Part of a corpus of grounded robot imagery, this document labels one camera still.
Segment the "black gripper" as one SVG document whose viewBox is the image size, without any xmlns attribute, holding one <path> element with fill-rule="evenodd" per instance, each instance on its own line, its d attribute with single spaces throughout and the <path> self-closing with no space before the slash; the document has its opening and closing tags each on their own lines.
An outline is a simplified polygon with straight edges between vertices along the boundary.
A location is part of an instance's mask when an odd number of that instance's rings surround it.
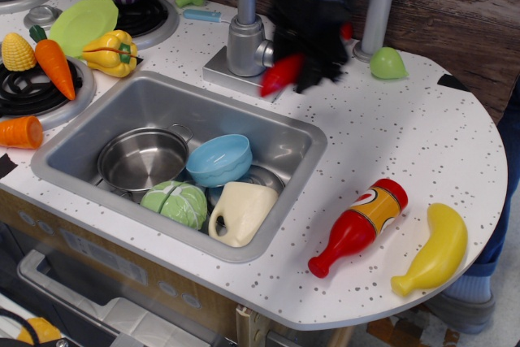
<svg viewBox="0 0 520 347">
<path fill-rule="evenodd" d="M 271 0 L 267 12 L 275 25 L 273 65 L 291 56 L 304 59 L 295 91 L 303 93 L 322 79 L 337 82 L 348 62 L 340 28 L 351 20 L 340 2 L 323 0 Z"/>
</svg>

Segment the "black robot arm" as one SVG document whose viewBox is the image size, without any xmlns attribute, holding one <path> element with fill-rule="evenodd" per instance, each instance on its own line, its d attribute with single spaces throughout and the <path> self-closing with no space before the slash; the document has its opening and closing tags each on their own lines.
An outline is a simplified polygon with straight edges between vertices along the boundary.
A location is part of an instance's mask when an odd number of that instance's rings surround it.
<svg viewBox="0 0 520 347">
<path fill-rule="evenodd" d="M 349 56 L 342 28 L 352 21 L 355 0 L 271 0 L 267 17 L 275 25 L 273 67 L 303 93 L 326 78 L 340 79 Z"/>
</svg>

